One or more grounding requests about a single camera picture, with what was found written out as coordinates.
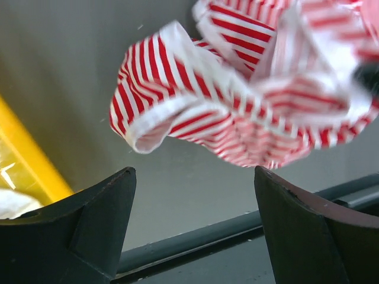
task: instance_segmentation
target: fabric fold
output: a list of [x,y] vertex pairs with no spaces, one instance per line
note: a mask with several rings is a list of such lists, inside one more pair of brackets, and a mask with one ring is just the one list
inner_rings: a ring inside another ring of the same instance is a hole
[[[329,0],[199,0],[193,14],[203,40],[174,21],[128,49],[112,129],[139,153],[171,136],[237,166],[269,169],[351,141],[378,115],[349,79],[363,60],[355,50],[365,27],[346,10],[342,26],[359,33],[341,40],[340,26],[320,16],[327,4],[327,16],[340,17]],[[318,18],[328,24],[315,25]],[[326,43],[346,50],[343,65]]]

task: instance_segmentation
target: yellow plastic container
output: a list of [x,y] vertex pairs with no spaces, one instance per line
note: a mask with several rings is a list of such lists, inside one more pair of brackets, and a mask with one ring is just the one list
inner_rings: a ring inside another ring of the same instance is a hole
[[0,187],[30,195],[43,205],[73,194],[1,97]]

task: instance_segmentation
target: red stripe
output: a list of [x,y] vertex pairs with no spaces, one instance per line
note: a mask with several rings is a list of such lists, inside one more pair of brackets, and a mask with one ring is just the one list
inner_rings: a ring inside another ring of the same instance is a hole
[[148,79],[147,79],[147,71],[146,71],[146,62],[144,61],[144,54],[145,54],[145,52],[149,52],[149,48],[147,48],[148,50],[144,49],[144,42],[146,40],[149,40],[149,39],[145,39],[142,43],[140,43],[140,58],[139,58],[139,60],[140,60],[142,79],[145,80],[145,81],[148,81]]
[[250,15],[253,2],[255,2],[255,0],[249,0],[248,7],[246,9],[246,14],[248,14],[248,15]]
[[285,124],[284,124],[284,132],[286,134],[292,133],[292,129],[293,129],[292,123],[286,121]]
[[258,40],[268,43],[271,36],[269,34],[264,34],[259,31],[251,30],[250,28],[242,27],[231,22],[225,22],[220,19],[212,18],[212,22],[221,28],[226,28],[227,30],[234,31],[235,33],[244,34],[248,37],[256,38]]
[[301,10],[304,12],[314,11],[317,9],[326,9],[330,7],[330,2],[319,1],[319,2],[303,2],[301,4]]
[[225,9],[225,8],[223,8],[221,6],[214,5],[214,4],[210,5],[210,9],[212,11],[214,11],[214,12],[219,12],[219,13],[222,13],[224,15],[228,15],[228,16],[237,18],[237,19],[242,20],[244,22],[248,22],[250,24],[266,28],[267,30],[275,31],[273,28],[269,27],[268,25],[266,25],[266,24],[264,24],[264,23],[262,23],[260,21],[254,20],[251,17],[247,17],[247,16],[244,16],[244,15],[241,15],[240,13],[234,12],[231,9]]
[[277,160],[281,160],[283,159],[282,155],[276,155],[274,154],[272,151],[267,151],[266,152],[266,155],[265,155],[265,158],[271,158],[271,159],[277,159]]
[[152,71],[152,76],[156,82],[160,82],[158,67],[155,62],[155,54],[154,54],[154,45],[153,45],[153,38],[149,39],[149,63],[150,68]]
[[126,72],[123,70],[123,68],[120,68],[120,73],[123,74],[122,77],[126,75]]
[[213,112],[206,112],[204,114],[201,114],[201,115],[198,115],[198,116],[196,116],[194,118],[186,120],[186,121],[184,121],[184,122],[182,122],[180,124],[177,124],[176,126],[172,127],[170,133],[174,133],[174,132],[178,131],[179,129],[187,127],[187,126],[191,125],[192,123],[195,123],[195,122],[197,122],[199,120],[203,120],[203,119],[205,119],[205,118],[207,118],[207,117],[209,117],[209,116],[211,116],[213,114],[214,114]]
[[259,58],[250,56],[250,55],[243,53],[241,51],[238,51],[238,50],[235,50],[235,52],[237,53],[238,57],[240,57],[241,59],[243,59],[249,63],[258,64],[258,62],[259,62]]
[[286,109],[289,112],[310,112],[310,113],[319,112],[317,108],[312,108],[311,106],[300,105],[295,102],[278,102],[276,104],[272,104],[272,107],[279,112],[283,112],[284,109]]
[[231,36],[226,35],[226,34],[221,34],[221,35],[223,36],[223,38],[225,38],[225,40],[228,43],[232,43],[232,44],[235,44],[237,46],[241,46],[245,49],[252,50],[252,51],[260,53],[260,54],[263,54],[265,51],[264,47],[259,46],[257,44],[253,44],[253,43],[250,43],[248,41],[241,40],[240,38],[231,37]]
[[191,82],[188,79],[187,71],[185,70],[184,65],[182,63],[180,63],[179,61],[177,61],[177,60],[175,61],[175,63],[176,63],[176,68],[178,69],[180,78],[182,79],[182,82],[183,82],[184,86],[189,91],[193,92],[194,89],[192,88]]
[[235,145],[224,147],[222,149],[217,149],[217,150],[214,151],[214,153],[216,155],[222,155],[226,151],[230,151],[230,150],[233,150],[233,149],[239,148],[239,147],[241,147],[240,144],[235,144]]
[[357,136],[359,134],[358,130],[355,128],[355,126],[349,128],[349,131],[354,135]]
[[321,145],[324,146],[329,146],[329,134],[330,134],[330,129],[325,129],[320,131],[320,138],[321,138]]
[[158,102],[160,102],[161,100],[163,100],[163,94],[162,94],[162,92],[157,91],[157,90],[154,90],[154,89],[152,89],[152,88],[150,88],[150,87],[147,87],[146,84],[143,84],[142,87],[143,87],[145,90],[147,90],[147,91],[149,91],[149,92],[155,94],[155,95],[156,95],[156,100],[157,100]]
[[210,122],[210,123],[208,123],[208,124],[202,125],[202,126],[200,126],[200,127],[198,127],[198,128],[195,128],[195,129],[192,129],[192,130],[190,130],[190,131],[187,131],[186,133],[183,133],[183,134],[180,134],[180,135],[176,135],[175,137],[176,137],[176,138],[183,138],[183,137],[186,137],[186,136],[191,136],[191,135],[193,135],[193,134],[195,134],[195,133],[199,133],[199,132],[201,132],[201,131],[203,131],[203,130],[206,130],[206,129],[209,129],[209,128],[212,128],[212,127],[215,127],[215,126],[217,126],[217,125],[219,125],[219,124],[222,124],[222,123],[224,123],[226,120],[228,120],[229,118],[230,118],[230,114],[229,114],[227,117],[225,117],[225,118],[222,118],[222,119],[219,119],[219,120],[216,120],[216,121]]
[[[217,151],[220,151],[221,149],[225,148],[226,147],[225,145],[228,144],[228,143],[230,143],[231,141],[232,140],[230,140],[230,141],[227,141],[227,140],[221,141],[220,144],[218,144],[217,146],[212,146],[211,143],[207,143],[206,141],[202,141],[202,144],[205,145],[205,146],[207,146],[207,148],[209,148],[211,150],[214,150],[215,154],[217,154]],[[237,142],[235,142],[234,145],[229,145],[227,147],[230,147],[230,146],[234,146],[235,147],[235,146],[238,146],[238,145],[239,144]]]
[[259,3],[258,4],[258,9],[257,9],[257,11],[256,11],[256,15],[255,15],[255,17],[257,18],[257,19],[261,19],[261,14],[262,14],[262,6],[263,6],[263,3]]
[[224,129],[222,129],[222,130],[220,130],[220,131],[218,131],[216,133],[213,133],[213,135],[211,135],[210,137],[204,138],[204,141],[215,141],[217,143],[218,141],[221,141],[223,139],[226,139],[226,138],[230,137],[231,136],[230,133],[232,133],[233,130],[234,130],[234,126],[232,126],[232,125],[227,126]]
[[297,137],[298,137],[298,138],[303,138],[306,132],[307,132],[307,131],[306,131],[303,127],[299,128],[299,129],[297,130]]
[[241,99],[240,98],[233,98],[233,108],[238,109],[241,104]]
[[279,117],[277,115],[272,115],[271,124],[276,126],[279,124]]
[[308,134],[308,141],[309,141],[309,144],[311,145],[311,147],[313,148],[314,145],[316,144],[314,138],[313,138],[313,134],[312,132],[310,131],[310,129],[307,127],[306,128],[306,133]]
[[160,37],[158,38],[158,46],[159,46],[160,59],[162,60],[163,69],[165,70],[167,81],[169,82],[170,85],[177,87],[174,76],[172,75],[170,63],[168,62],[166,47],[164,46]]
[[371,52],[369,50],[358,49],[356,51],[356,54],[359,57],[364,58],[365,60],[379,61],[379,53],[378,52]]
[[366,124],[369,124],[371,122],[371,120],[368,118],[368,117],[362,117],[359,122],[364,122]]
[[318,83],[315,82],[314,80],[306,79],[306,78],[301,77],[301,76],[297,76],[293,80],[293,84],[296,84],[299,86],[306,86],[306,87],[310,87],[310,88],[318,88],[319,87]]
[[241,2],[242,1],[245,1],[245,0],[236,0],[236,10],[240,10],[241,9]]
[[373,111],[374,110],[379,111],[379,100],[378,99],[373,99],[371,106],[373,107],[373,109],[372,109]]
[[200,47],[208,47],[209,44],[204,42],[204,41],[197,41],[195,42],[196,46],[200,46]]
[[277,9],[275,5],[270,6],[270,9],[268,10],[268,13],[267,13],[268,21],[270,21],[270,19],[272,18],[272,12],[274,11],[274,9]]
[[225,102],[225,100],[224,100],[224,96],[223,96],[223,94],[221,93],[220,89],[219,89],[215,84],[213,84],[213,88],[214,88],[214,90],[216,91],[216,94],[217,94],[217,96],[218,96],[220,102]]
[[[140,45],[140,53],[142,53],[142,52],[144,52],[143,44]],[[140,70],[146,71],[146,69],[144,68],[144,65],[142,65],[143,62],[139,62],[139,63],[140,64],[139,64],[138,68]],[[132,72],[132,75],[133,75],[134,80],[136,81],[137,85],[141,86],[141,82],[140,82],[140,79],[139,79],[139,76],[137,73],[137,58],[135,57],[135,54],[133,55],[133,59],[131,60],[131,72]],[[141,93],[140,91],[138,91],[137,86],[134,85],[134,83],[132,82],[132,80],[130,79],[129,76],[127,77],[127,83],[130,85],[130,88],[133,88],[135,92],[137,92],[142,98],[144,98],[147,101],[147,103],[149,104],[150,107],[153,105],[154,100],[151,97],[146,96],[143,93]],[[142,111],[144,111],[144,105],[138,99],[136,100],[136,102],[137,102],[137,107],[139,108],[139,112],[141,113]]]
[[245,110],[246,112],[245,113],[247,115],[251,114],[253,108],[254,108],[254,104],[252,102],[247,102],[246,103],[246,110]]
[[342,25],[350,22],[350,17],[348,15],[341,15],[339,17],[329,17],[319,20],[310,20],[310,25],[313,28],[325,28],[326,26]]
[[118,92],[120,93],[120,96],[121,96],[121,99],[123,101],[126,113],[128,114],[128,121],[127,122],[128,122],[128,124],[130,124],[134,120],[134,111],[131,108],[129,98],[128,98],[126,91],[125,91],[124,87],[122,86],[122,84],[119,84],[117,89],[118,89]]
[[[247,65],[246,63],[245,63],[245,66],[248,68],[248,69],[250,69],[250,71],[255,71],[255,68],[253,68],[253,67],[250,67],[249,65]],[[249,79],[250,78],[250,74],[247,74],[247,75],[245,75],[245,77],[247,78],[247,79]]]
[[346,141],[346,138],[342,132],[337,133],[337,143],[344,143]]
[[208,49],[208,51],[212,52],[213,54],[217,55],[220,57],[219,53],[217,52],[216,49]]
[[236,137],[233,135],[226,135],[221,139],[216,139],[216,136],[213,134],[213,135],[209,135],[209,136],[205,137],[201,141],[203,143],[206,143],[210,147],[220,147],[221,145],[225,145],[226,143],[236,141]]
[[114,112],[116,113],[116,116],[117,116],[117,126],[122,132],[120,134],[125,135],[126,129],[125,129],[124,124],[123,124],[124,118],[123,118],[123,115],[121,114],[120,107],[118,106],[118,103],[117,103],[115,96],[112,99],[112,103],[113,103]]
[[337,99],[334,98],[328,98],[328,97],[322,97],[320,94],[318,95],[313,95],[311,93],[305,92],[305,91],[300,91],[296,90],[293,88],[286,88],[280,91],[275,91],[275,92],[270,92],[265,94],[265,99],[268,100],[273,100],[276,97],[282,97],[283,99],[296,99],[296,97],[299,98],[304,98],[304,99],[311,99],[312,101],[315,102],[322,102],[326,104],[333,104],[333,105],[341,105],[341,101],[338,101]]
[[208,90],[208,87],[207,85],[205,84],[205,81],[204,79],[199,76],[198,74],[194,73],[195,74],[195,78],[196,78],[196,81],[201,89],[201,92],[203,93],[204,97],[205,98],[208,98],[208,99],[211,99],[212,96],[211,96],[211,93],[210,91]]
[[371,38],[371,35],[366,30],[359,30],[359,31],[343,31],[341,33],[338,33],[337,36],[340,40],[362,40],[362,39],[369,39]]
[[168,96],[171,98],[173,96],[176,96],[176,88],[172,87],[172,88],[167,88],[167,91],[168,91]]
[[[133,46],[133,48],[131,50],[130,57],[131,57],[131,69],[133,71],[133,64],[136,63],[135,62],[135,60],[136,60],[136,45]],[[129,85],[129,88],[130,88],[130,86],[132,85],[131,84],[130,76],[127,76],[126,82],[127,82],[127,84]],[[136,102],[138,112],[141,114],[144,111],[144,105],[143,105],[143,102],[141,100],[139,92],[135,91],[134,94],[133,94],[133,98],[134,98],[134,100]]]
[[259,113],[258,113],[258,118],[264,119],[266,117],[266,110],[261,106]]

